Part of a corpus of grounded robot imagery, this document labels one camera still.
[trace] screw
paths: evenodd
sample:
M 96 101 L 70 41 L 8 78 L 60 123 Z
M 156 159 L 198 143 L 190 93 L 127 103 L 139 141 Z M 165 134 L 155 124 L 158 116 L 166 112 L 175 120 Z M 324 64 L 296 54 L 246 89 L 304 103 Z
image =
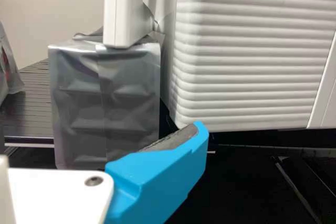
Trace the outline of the screw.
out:
M 87 180 L 85 180 L 85 185 L 87 186 L 98 186 L 99 184 L 101 184 L 103 182 L 103 179 L 101 177 L 91 177 L 88 178 Z

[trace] white wall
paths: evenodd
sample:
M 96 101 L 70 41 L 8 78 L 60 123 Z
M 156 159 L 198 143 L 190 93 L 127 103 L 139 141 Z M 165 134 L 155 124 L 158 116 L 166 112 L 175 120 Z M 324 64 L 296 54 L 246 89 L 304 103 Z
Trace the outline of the white wall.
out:
M 19 68 L 47 58 L 47 46 L 103 24 L 103 0 L 0 0 L 2 21 Z

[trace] duct tape wrapped box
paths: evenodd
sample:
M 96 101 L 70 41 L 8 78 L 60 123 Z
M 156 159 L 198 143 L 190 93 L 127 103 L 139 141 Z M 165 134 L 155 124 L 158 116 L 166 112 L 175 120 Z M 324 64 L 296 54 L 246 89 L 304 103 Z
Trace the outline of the duct tape wrapped box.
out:
M 48 49 L 56 165 L 99 169 L 159 138 L 160 45 L 70 40 Z

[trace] ribbed white panel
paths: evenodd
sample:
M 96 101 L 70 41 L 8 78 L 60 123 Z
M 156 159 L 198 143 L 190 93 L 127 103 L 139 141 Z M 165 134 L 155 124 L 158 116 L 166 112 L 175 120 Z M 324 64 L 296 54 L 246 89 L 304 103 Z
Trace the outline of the ribbed white panel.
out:
M 336 0 L 177 0 L 171 116 L 306 127 L 335 30 Z

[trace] black tabletop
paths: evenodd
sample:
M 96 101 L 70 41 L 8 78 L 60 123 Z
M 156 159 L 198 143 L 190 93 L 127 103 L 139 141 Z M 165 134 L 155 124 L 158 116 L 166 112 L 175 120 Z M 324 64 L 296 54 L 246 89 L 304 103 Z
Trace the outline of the black tabletop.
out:
M 0 107 L 5 143 L 38 146 L 54 143 L 48 59 L 20 70 L 24 91 L 9 94 Z

